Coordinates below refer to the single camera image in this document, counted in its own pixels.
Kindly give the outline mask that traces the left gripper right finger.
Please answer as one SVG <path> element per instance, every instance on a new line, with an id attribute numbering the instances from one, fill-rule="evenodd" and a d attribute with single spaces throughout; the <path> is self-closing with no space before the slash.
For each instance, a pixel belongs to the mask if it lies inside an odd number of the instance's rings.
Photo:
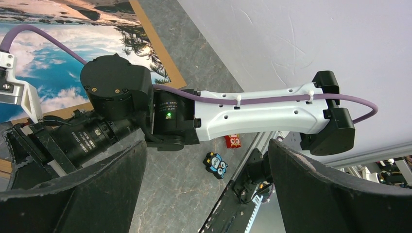
<path id="1" fill-rule="evenodd" d="M 288 233 L 409 233 L 412 191 L 326 166 L 272 139 L 268 160 Z"/>

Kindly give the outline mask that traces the landscape photo print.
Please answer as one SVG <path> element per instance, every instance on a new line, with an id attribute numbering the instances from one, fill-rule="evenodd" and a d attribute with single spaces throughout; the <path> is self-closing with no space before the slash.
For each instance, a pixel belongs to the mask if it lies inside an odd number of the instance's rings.
<path id="1" fill-rule="evenodd" d="M 152 83 L 170 83 L 128 0 L 3 0 L 0 34 L 30 24 L 67 46 L 85 61 L 118 54 L 147 67 Z M 44 113 L 88 102 L 80 84 L 82 64 L 38 34 L 24 31 L 13 40 L 16 76 L 33 85 Z"/>

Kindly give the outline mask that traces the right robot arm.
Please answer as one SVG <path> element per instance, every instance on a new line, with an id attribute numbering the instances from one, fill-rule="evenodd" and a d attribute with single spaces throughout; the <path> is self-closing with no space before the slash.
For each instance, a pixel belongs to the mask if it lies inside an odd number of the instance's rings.
<path id="1" fill-rule="evenodd" d="M 6 52 L 0 57 L 0 93 L 29 115 L 5 135 L 16 164 L 6 189 L 10 197 L 23 197 L 80 170 L 136 130 L 159 151 L 269 130 L 299 133 L 301 148 L 312 155 L 353 148 L 355 121 L 340 107 L 345 96 L 331 71 L 319 71 L 295 88 L 216 93 L 152 84 L 148 68 L 117 54 L 104 55 L 84 63 L 80 73 L 92 110 L 76 110 L 63 119 L 43 115 L 36 89 L 15 76 L 15 57 Z"/>

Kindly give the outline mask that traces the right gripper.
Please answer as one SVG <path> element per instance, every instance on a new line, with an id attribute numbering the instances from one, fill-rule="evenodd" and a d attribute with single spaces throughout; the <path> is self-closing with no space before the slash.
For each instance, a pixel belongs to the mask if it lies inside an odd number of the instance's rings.
<path id="1" fill-rule="evenodd" d="M 18 123 L 5 131 L 4 139 L 12 159 L 8 190 L 27 190 L 77 170 L 52 136 L 52 130 L 41 123 Z"/>

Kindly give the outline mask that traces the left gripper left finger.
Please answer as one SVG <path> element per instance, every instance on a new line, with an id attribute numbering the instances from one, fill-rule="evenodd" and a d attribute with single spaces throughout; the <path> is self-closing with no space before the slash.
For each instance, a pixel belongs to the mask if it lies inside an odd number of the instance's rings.
<path id="1" fill-rule="evenodd" d="M 0 194 L 3 233 L 126 233 L 147 161 L 140 141 L 66 176 Z"/>

